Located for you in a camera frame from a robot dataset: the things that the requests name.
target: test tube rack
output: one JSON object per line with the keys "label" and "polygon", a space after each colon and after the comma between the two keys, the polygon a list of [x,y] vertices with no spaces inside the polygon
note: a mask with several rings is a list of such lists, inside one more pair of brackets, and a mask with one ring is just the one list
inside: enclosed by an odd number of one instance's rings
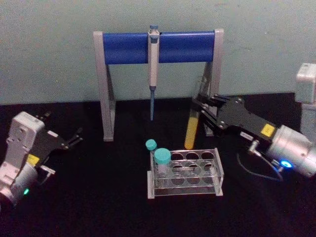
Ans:
{"label": "test tube rack", "polygon": [[171,162],[164,176],[150,154],[151,170],[147,171],[148,199],[156,196],[215,194],[222,196],[224,171],[215,149],[170,151]]}

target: light blue wall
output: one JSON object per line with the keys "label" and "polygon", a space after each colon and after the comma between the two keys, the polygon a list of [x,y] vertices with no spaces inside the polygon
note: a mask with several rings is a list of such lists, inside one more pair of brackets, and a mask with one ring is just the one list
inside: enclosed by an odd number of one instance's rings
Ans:
{"label": "light blue wall", "polygon": [[[315,0],[4,0],[0,104],[98,99],[92,32],[224,28],[223,94],[286,92],[316,62]],[[111,66],[117,99],[149,97],[146,65]],[[157,97],[190,96],[203,63],[163,64]]]}

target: black cloth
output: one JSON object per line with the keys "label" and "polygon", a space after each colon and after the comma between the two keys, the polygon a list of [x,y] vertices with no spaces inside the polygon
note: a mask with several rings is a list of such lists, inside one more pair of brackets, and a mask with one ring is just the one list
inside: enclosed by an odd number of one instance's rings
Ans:
{"label": "black cloth", "polygon": [[[243,96],[251,112],[295,130],[300,106],[294,94]],[[246,173],[236,159],[257,172],[270,170],[245,154],[239,138],[205,137],[199,124],[195,149],[217,147],[225,177],[222,197],[169,196],[147,199],[150,168],[147,139],[170,150],[184,148],[189,98],[117,102],[114,142],[103,142],[98,102],[8,105],[0,107],[0,158],[12,118],[52,111],[46,122],[65,139],[83,127],[84,141],[68,152],[51,154],[48,167],[56,174],[0,217],[2,236],[315,236],[316,182],[285,171],[284,182]]]}

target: teal cap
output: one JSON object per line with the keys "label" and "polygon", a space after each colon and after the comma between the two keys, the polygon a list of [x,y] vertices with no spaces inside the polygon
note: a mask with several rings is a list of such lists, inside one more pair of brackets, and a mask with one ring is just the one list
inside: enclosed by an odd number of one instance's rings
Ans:
{"label": "teal cap", "polygon": [[152,151],[157,148],[157,143],[155,142],[154,139],[149,139],[146,142],[146,147],[149,151]]}
{"label": "teal cap", "polygon": [[159,148],[154,153],[157,164],[168,164],[171,160],[171,152],[166,148]]}

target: yellow liquid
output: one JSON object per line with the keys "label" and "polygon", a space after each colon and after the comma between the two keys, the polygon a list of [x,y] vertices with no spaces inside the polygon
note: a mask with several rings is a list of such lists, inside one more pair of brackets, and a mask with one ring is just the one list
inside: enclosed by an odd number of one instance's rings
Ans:
{"label": "yellow liquid", "polygon": [[184,142],[184,147],[187,150],[192,150],[193,148],[194,141],[196,139],[197,127],[198,127],[198,118],[189,117],[186,140]]}

